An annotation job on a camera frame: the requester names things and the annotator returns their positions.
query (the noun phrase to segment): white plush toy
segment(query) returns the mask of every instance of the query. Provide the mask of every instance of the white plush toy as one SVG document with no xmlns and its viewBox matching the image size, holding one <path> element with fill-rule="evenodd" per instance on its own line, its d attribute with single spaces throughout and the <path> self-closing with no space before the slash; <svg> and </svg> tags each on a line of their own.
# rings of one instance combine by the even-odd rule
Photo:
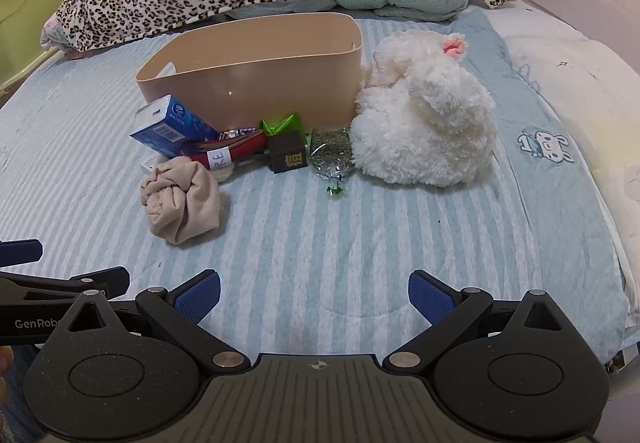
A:
<svg viewBox="0 0 640 443">
<path fill-rule="evenodd" d="M 469 182 L 491 160 L 494 100 L 458 60 L 464 36 L 396 32 L 373 54 L 351 123 L 353 162 L 387 183 Z"/>
</svg>

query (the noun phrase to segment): plush toy ear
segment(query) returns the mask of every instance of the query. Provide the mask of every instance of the plush toy ear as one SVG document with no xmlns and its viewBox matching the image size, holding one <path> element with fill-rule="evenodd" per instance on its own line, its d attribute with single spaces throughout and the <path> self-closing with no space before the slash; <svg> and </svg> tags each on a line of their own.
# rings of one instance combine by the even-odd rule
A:
<svg viewBox="0 0 640 443">
<path fill-rule="evenodd" d="M 442 41 L 442 51 L 448 57 L 456 59 L 462 57 L 466 51 L 465 36 L 459 33 L 446 35 Z"/>
</svg>

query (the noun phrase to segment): barcode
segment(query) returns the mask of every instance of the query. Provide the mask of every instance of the barcode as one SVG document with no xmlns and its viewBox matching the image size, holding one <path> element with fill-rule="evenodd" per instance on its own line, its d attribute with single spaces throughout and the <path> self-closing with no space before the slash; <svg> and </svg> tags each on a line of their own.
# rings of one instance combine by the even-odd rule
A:
<svg viewBox="0 0 640 443">
<path fill-rule="evenodd" d="M 184 136 L 182 134 L 180 134 L 174 128 L 171 128 L 168 125 L 165 125 L 164 123 L 161 123 L 160 125 L 155 126 L 154 133 L 158 134 L 158 136 L 162 136 L 163 138 L 168 139 L 171 143 L 175 143 L 176 141 L 180 141 L 181 139 L 184 139 Z"/>
</svg>

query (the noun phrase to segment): blue tissue box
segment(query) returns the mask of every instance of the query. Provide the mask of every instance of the blue tissue box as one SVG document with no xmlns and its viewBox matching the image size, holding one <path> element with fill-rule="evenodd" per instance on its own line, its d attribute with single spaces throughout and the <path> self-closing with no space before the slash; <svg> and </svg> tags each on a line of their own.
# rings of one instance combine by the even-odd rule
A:
<svg viewBox="0 0 640 443">
<path fill-rule="evenodd" d="M 217 140 L 220 134 L 168 94 L 138 109 L 130 136 L 174 158 L 185 143 Z"/>
</svg>

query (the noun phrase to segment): black box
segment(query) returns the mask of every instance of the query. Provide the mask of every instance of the black box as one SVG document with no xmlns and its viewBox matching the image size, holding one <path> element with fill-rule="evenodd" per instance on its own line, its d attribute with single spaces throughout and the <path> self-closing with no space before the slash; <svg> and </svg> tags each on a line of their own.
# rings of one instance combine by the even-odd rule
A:
<svg viewBox="0 0 640 443">
<path fill-rule="evenodd" d="M 305 142 L 299 131 L 288 130 L 268 136 L 267 149 L 269 168 L 276 174 L 307 166 Z"/>
</svg>

